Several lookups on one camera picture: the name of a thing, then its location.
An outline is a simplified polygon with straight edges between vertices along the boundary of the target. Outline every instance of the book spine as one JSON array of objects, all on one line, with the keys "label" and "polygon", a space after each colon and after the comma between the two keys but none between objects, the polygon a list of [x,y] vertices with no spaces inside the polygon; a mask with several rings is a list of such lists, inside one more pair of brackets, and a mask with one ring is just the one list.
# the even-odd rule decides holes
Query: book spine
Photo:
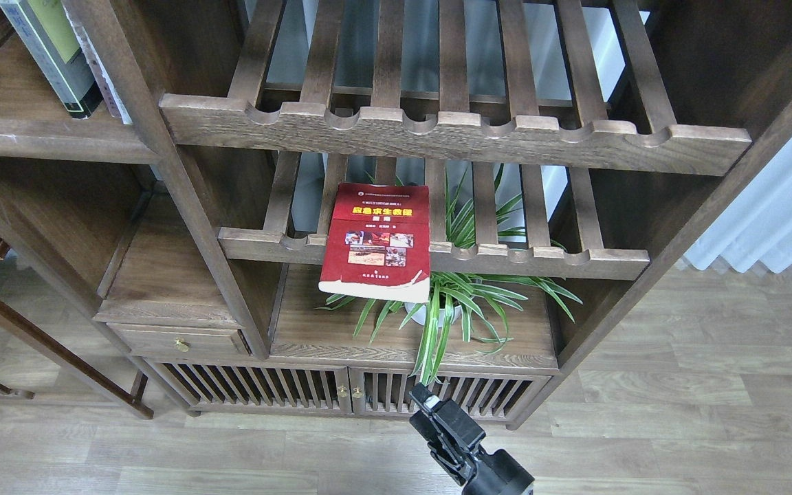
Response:
[{"label": "book spine", "polygon": [[45,78],[54,88],[54,93],[62,101],[66,111],[75,118],[86,118],[94,110],[98,89],[86,81],[72,81],[68,76],[68,68],[58,62],[56,54],[50,48],[52,43],[46,40],[47,34],[32,9],[25,0],[12,2],[0,0],[2,12],[14,26],[14,31],[20,36],[38,68],[44,73]]},{"label": "book spine", "polygon": [[87,36],[85,27],[79,24],[74,16],[69,15],[69,10],[66,10],[66,19],[69,19],[69,24],[72,26],[72,31],[75,32],[81,51],[85,54],[85,60],[91,66],[93,78],[96,79],[97,86],[100,87],[100,94],[102,94],[103,101],[106,103],[106,108],[116,119],[123,119],[122,111],[120,110],[123,107],[123,103],[120,101],[116,89],[109,82],[106,70],[100,62],[100,56],[97,54],[94,44],[91,43],[91,39]]}]

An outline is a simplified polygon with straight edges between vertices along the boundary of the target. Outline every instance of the wooden cabinet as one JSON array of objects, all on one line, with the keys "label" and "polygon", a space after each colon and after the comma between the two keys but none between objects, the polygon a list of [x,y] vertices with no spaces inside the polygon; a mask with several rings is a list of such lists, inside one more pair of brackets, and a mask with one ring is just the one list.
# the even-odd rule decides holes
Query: wooden cabinet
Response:
[{"label": "wooden cabinet", "polygon": [[[562,276],[584,300],[575,320],[529,301],[500,353],[450,346],[439,391],[516,428],[792,135],[789,0],[534,1],[555,6],[570,100],[537,100],[520,0],[492,10],[505,96],[468,91],[460,0],[438,2],[437,93],[399,87],[402,33],[389,28],[377,31],[371,88],[334,87],[349,26],[344,2],[320,3],[302,84],[275,85],[280,0],[258,0],[246,32],[232,0],[64,0],[131,126],[104,110],[70,120],[0,29],[0,235],[189,410],[410,411],[412,330],[393,325],[368,344],[351,338],[357,309],[314,310],[349,155],[375,157],[379,182],[399,157],[423,160],[434,270]],[[381,6],[378,22],[400,25],[402,2]],[[609,10],[628,65],[606,102],[582,7]],[[300,153],[328,153],[308,235],[290,223]],[[446,160],[474,161],[481,220],[468,250],[443,234]],[[490,163],[503,162],[520,164],[518,248],[491,223]],[[569,187],[547,220],[540,165],[550,163],[569,167]]]}]

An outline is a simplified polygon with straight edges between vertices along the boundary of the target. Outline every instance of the white flower pot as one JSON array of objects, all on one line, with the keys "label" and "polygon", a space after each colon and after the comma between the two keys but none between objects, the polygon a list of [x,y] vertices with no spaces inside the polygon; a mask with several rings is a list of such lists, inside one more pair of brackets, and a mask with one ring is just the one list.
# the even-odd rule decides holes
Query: white flower pot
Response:
[{"label": "white flower pot", "polygon": [[[405,303],[405,311],[406,313],[411,313],[411,310],[417,306],[413,302],[406,302]],[[422,307],[421,309],[417,310],[417,313],[412,314],[411,319],[415,321],[418,325],[424,326],[427,324],[427,308]],[[446,308],[440,307],[439,308],[439,324],[438,328],[442,328],[444,325],[444,314],[446,314]],[[454,313],[452,314],[452,325],[456,322],[460,316],[463,315],[463,307],[462,306],[455,306]]]}]

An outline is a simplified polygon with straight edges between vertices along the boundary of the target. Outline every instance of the red book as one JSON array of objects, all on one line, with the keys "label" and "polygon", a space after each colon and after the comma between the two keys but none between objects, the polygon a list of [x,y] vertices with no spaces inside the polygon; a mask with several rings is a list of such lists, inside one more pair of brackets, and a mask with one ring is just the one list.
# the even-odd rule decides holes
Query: red book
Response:
[{"label": "red book", "polygon": [[338,187],[320,291],[425,303],[430,295],[426,186]]}]

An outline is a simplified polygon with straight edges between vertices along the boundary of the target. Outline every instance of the book cover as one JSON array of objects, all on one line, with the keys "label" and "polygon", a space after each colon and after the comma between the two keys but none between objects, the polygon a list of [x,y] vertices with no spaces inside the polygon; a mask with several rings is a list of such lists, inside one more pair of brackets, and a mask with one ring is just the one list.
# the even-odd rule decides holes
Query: book cover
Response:
[{"label": "book cover", "polygon": [[75,37],[78,39],[82,53],[85,54],[87,64],[91,66],[93,78],[97,81],[97,87],[100,88],[100,93],[103,96],[103,102],[106,103],[106,108],[109,110],[109,115],[120,119],[124,124],[130,125],[133,121],[130,119],[124,103],[118,95],[118,91],[114,88],[109,74],[106,72],[106,67],[100,62],[100,55],[91,42],[91,38],[88,37],[85,27],[78,22],[75,16],[69,15],[69,10],[66,10],[66,19],[69,19],[69,24],[72,25],[72,31],[75,32]]},{"label": "book cover", "polygon": [[427,187],[340,184],[329,224],[320,291],[427,302],[430,297]]},{"label": "book cover", "polygon": [[75,118],[91,116],[102,100],[60,0],[0,0],[38,68]]}]

